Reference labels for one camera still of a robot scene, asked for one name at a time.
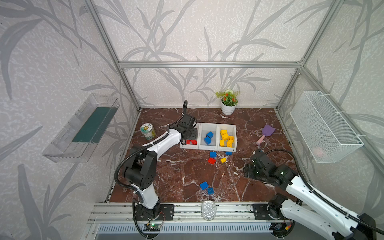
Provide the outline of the long red lego brick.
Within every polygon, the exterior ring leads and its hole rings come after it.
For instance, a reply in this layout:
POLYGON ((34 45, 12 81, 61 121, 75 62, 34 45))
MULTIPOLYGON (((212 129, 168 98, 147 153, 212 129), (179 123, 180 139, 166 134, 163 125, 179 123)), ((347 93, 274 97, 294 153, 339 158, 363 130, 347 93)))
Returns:
POLYGON ((198 142, 197 142, 197 140, 187 140, 187 144, 188 145, 197 145, 198 142))

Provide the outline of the blue sloped lego brick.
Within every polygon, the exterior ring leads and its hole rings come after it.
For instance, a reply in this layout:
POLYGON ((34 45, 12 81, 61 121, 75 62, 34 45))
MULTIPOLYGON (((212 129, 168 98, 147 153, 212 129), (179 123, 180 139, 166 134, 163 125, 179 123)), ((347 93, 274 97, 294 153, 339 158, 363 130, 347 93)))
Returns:
POLYGON ((205 142, 207 145, 210 145, 211 142, 212 142, 212 140, 211 140, 211 138, 209 138, 209 137, 205 137, 205 138, 204 138, 204 142, 205 142))

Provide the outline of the red square lego brick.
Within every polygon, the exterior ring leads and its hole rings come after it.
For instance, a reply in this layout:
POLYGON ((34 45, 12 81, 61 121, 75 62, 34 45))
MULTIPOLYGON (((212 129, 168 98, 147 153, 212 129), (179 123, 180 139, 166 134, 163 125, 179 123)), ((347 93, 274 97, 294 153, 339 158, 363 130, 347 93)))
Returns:
POLYGON ((212 164, 212 165, 214 165, 214 164, 216 163, 216 160, 213 159, 213 158, 209 158, 209 163, 212 164))

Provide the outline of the dark blue lego brick bottom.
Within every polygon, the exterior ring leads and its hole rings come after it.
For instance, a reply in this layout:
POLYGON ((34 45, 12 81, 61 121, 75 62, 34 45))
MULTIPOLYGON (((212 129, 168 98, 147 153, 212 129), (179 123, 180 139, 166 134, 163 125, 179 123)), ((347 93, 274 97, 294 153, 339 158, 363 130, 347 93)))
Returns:
POLYGON ((214 189, 213 188, 207 188, 207 193, 209 195, 213 195, 214 194, 214 189))

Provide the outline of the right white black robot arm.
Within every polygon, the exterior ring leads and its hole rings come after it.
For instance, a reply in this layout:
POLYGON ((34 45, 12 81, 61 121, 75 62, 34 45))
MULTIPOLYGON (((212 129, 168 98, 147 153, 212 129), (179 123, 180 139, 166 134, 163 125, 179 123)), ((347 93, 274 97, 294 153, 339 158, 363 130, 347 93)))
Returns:
POLYGON ((267 213, 274 220, 288 219, 297 222, 328 240, 375 240, 384 231, 367 214, 358 215, 338 204, 304 178, 300 169, 286 165, 276 166, 268 153, 257 150, 246 164, 246 178, 278 187, 297 198, 277 194, 268 203, 267 213))

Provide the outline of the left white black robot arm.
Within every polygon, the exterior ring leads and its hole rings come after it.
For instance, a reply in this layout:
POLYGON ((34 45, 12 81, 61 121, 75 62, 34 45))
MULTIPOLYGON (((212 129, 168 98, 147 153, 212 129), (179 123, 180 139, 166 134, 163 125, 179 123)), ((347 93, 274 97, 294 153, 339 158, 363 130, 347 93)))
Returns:
POLYGON ((183 113, 176 122, 168 124, 166 132, 154 141, 142 146, 133 146, 129 155, 115 170, 115 183, 134 191, 139 196, 139 204, 145 209, 150 211, 157 209, 160 199, 153 184, 157 161, 173 146, 196 139, 196 124, 195 117, 183 113))

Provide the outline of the white three-compartment bin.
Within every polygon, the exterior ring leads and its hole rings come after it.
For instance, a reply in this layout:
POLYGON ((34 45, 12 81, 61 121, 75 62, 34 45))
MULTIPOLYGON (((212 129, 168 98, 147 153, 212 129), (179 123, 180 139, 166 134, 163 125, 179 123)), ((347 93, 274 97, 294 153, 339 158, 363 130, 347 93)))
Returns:
POLYGON ((197 123, 196 144, 192 141, 186 145, 180 144, 181 149, 206 150, 219 152, 237 151, 237 128, 235 125, 197 123))

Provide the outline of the purple toy shovel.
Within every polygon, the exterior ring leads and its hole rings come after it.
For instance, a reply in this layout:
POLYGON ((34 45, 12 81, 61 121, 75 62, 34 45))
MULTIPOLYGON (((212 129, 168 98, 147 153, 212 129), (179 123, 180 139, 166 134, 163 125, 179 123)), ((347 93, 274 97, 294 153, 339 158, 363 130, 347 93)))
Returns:
POLYGON ((258 141, 256 142, 256 145, 260 146, 264 138, 271 136, 275 132, 275 130, 276 129, 271 127, 270 125, 265 125, 264 128, 262 129, 262 136, 258 139, 258 141))

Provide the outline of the green label tin can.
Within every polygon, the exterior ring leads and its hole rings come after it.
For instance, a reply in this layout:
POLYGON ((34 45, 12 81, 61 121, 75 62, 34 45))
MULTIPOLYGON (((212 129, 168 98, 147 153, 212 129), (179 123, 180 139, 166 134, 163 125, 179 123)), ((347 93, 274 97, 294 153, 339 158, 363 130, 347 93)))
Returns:
POLYGON ((150 123, 145 123, 140 127, 141 133, 144 135, 146 140, 152 140, 156 136, 154 126, 150 123))

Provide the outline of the potted green plant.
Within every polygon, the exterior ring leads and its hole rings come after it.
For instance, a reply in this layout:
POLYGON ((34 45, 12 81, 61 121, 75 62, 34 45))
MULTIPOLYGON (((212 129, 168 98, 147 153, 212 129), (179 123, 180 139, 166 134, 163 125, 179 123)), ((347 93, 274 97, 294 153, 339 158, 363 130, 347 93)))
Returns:
POLYGON ((232 115, 238 105, 239 91, 227 89, 225 91, 216 92, 216 97, 221 101, 221 108, 224 115, 232 115))

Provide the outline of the silver round knob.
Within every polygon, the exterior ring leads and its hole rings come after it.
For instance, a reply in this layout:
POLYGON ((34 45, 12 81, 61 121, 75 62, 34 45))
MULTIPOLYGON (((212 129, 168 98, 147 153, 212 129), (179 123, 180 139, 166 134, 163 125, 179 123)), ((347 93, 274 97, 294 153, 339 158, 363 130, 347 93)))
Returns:
POLYGON ((201 205, 202 217, 206 221, 212 221, 217 212, 217 206, 213 201, 204 201, 201 205))

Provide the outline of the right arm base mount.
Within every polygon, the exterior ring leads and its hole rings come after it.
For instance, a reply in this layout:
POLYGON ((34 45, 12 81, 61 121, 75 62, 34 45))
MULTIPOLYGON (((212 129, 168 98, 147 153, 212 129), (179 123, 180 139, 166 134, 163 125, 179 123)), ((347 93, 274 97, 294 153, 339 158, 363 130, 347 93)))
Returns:
POLYGON ((267 203, 252 204, 249 208, 250 212, 254 215, 255 220, 265 221, 288 221, 290 220, 283 216, 281 210, 276 206, 270 206, 267 203))

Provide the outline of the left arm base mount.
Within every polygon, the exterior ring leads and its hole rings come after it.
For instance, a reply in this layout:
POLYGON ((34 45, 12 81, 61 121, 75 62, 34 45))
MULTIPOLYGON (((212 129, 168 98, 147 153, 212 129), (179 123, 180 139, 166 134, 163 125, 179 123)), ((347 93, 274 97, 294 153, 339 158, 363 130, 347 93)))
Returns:
POLYGON ((137 221, 172 221, 175 213, 175 205, 158 204, 150 210, 139 204, 135 206, 134 214, 137 221))

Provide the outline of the clear plastic wall shelf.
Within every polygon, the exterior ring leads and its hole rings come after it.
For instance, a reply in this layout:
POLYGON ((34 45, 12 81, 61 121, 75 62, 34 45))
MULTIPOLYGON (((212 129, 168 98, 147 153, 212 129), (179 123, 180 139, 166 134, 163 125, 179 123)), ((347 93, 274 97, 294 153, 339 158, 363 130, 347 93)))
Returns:
POLYGON ((90 94, 43 156, 54 163, 86 163, 120 107, 117 97, 90 94))

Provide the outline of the aluminium front rail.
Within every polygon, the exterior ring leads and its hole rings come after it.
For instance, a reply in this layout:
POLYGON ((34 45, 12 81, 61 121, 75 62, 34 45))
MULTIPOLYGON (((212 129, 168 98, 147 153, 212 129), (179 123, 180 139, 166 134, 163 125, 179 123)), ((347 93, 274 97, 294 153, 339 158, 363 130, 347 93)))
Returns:
MULTIPOLYGON (((133 223, 133 216, 138 222, 146 223, 149 217, 144 210, 131 203, 95 204, 89 223, 133 223)), ((282 215, 273 217, 266 202, 219 202, 203 206, 202 202, 165 203, 160 205, 157 221, 166 223, 248 223, 248 222, 287 222, 282 215)))

